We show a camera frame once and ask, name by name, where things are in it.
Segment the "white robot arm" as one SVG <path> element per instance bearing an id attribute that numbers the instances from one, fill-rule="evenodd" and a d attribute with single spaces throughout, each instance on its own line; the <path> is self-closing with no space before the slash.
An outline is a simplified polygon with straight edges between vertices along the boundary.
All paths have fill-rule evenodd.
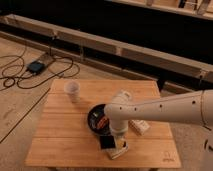
<path id="1" fill-rule="evenodd" d="M 110 131 L 123 136 L 129 120 L 194 124 L 206 128 L 213 144 L 213 90 L 202 90 L 134 102 L 127 91 L 119 91 L 104 107 Z"/>

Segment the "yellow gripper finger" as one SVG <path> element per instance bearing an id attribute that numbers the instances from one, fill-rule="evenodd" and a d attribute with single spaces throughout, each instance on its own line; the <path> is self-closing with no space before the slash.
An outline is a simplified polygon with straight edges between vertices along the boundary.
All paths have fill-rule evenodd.
<path id="1" fill-rule="evenodd" d="M 126 146 L 126 140 L 124 137 L 116 137 L 115 144 L 118 149 L 122 149 Z"/>

